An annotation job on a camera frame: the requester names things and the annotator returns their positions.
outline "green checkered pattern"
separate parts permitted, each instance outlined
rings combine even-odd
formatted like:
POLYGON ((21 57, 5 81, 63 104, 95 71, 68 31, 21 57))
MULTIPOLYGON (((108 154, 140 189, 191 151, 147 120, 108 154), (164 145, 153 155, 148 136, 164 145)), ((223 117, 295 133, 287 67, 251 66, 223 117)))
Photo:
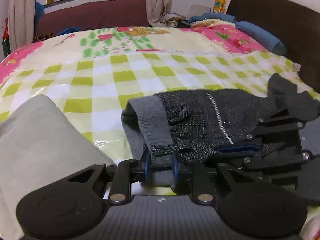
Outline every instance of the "green checkered pattern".
POLYGON ((292 62, 271 53, 249 55, 130 52, 37 69, 18 68, 0 85, 0 121, 30 97, 52 99, 74 127, 113 160, 131 158, 121 111, 130 98, 186 89, 242 89, 267 95, 273 73, 308 90, 292 62))

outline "pillow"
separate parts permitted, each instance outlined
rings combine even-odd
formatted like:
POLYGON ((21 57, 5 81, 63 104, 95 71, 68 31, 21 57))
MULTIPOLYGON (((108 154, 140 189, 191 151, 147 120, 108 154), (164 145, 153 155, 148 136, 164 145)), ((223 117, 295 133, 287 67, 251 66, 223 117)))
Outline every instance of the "pillow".
POLYGON ((280 56, 284 56, 286 54, 287 49, 285 45, 277 37, 259 26, 243 21, 236 23, 235 27, 254 38, 270 52, 280 56))
POLYGON ((44 95, 29 99, 0 123, 0 155, 3 240, 23 237, 15 213, 26 194, 95 163, 113 164, 44 95))

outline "dark brown headboard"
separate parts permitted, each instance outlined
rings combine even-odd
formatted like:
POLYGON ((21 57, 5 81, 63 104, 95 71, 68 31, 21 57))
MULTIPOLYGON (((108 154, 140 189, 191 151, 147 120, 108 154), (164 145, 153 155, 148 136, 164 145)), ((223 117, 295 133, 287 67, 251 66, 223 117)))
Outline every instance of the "dark brown headboard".
POLYGON ((320 93, 320 14, 288 0, 231 0, 227 14, 272 33, 286 57, 302 65, 300 78, 320 93))

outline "clothing pile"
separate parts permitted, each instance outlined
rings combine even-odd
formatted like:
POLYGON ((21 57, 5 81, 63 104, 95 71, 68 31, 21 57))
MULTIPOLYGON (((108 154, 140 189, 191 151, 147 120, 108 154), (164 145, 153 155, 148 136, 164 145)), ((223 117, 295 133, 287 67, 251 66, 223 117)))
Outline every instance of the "clothing pile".
MULTIPOLYGON (((168 167, 172 151, 179 151, 183 160, 208 160, 219 154, 217 146, 245 139, 260 118, 283 109, 291 118, 311 121, 318 117, 320 103, 306 91, 297 94, 295 84, 274 74, 268 81, 266 98, 224 89, 174 91, 130 99, 122 112, 122 124, 135 159, 148 149, 152 166, 168 167)), ((264 144, 262 156, 281 151, 283 146, 283 142, 264 144)), ((170 185, 172 172, 155 172, 153 182, 170 185)))

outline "round black pad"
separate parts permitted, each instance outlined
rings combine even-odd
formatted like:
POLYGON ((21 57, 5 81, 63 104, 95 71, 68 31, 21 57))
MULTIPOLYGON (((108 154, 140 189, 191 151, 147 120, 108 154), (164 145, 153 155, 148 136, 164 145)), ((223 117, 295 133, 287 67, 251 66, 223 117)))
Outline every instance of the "round black pad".
POLYGON ((233 229, 254 237, 297 234, 307 218, 307 206, 297 195, 268 183, 243 183, 219 207, 233 229))
POLYGON ((103 200, 80 183, 59 182, 31 192, 18 203, 17 220, 35 238, 67 239, 95 227, 103 200))

